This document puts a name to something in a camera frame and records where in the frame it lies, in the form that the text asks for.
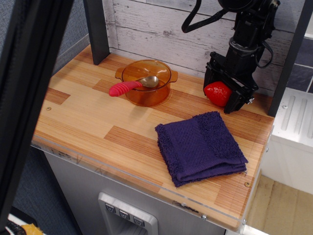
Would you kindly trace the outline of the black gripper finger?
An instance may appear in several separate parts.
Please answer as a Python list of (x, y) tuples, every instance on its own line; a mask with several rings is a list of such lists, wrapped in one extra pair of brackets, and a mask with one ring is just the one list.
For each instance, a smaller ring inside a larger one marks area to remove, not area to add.
[(213, 69), (207, 68), (204, 76), (203, 91), (206, 86), (217, 81), (220, 81), (220, 74)]
[(240, 110), (247, 100), (247, 90), (244, 86), (236, 86), (235, 88), (230, 89), (232, 93), (224, 108), (225, 114)]

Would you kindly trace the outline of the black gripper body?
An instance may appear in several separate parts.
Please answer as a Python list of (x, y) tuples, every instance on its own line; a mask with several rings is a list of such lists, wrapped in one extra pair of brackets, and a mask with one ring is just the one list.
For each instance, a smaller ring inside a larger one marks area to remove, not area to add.
[(229, 88), (244, 86), (247, 90), (246, 104), (253, 102), (253, 93), (258, 90), (252, 78), (256, 69), (254, 60), (256, 51), (257, 46), (244, 47), (235, 41), (230, 41), (226, 56), (212, 52), (210, 53), (211, 59), (206, 66), (206, 69), (217, 71), (220, 74), (220, 81)]

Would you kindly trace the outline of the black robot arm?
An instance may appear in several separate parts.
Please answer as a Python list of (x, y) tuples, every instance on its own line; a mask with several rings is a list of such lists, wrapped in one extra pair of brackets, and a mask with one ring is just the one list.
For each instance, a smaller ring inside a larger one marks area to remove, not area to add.
[(210, 54), (203, 86), (222, 82), (231, 90), (224, 108), (224, 113), (230, 114), (253, 102), (258, 85), (252, 75), (256, 68), (264, 69), (271, 64), (259, 62), (264, 50), (273, 53), (266, 40), (275, 29), (274, 18), (280, 1), (221, 0), (219, 3), (224, 10), (237, 14), (235, 32), (229, 40), (226, 56), (216, 52)]

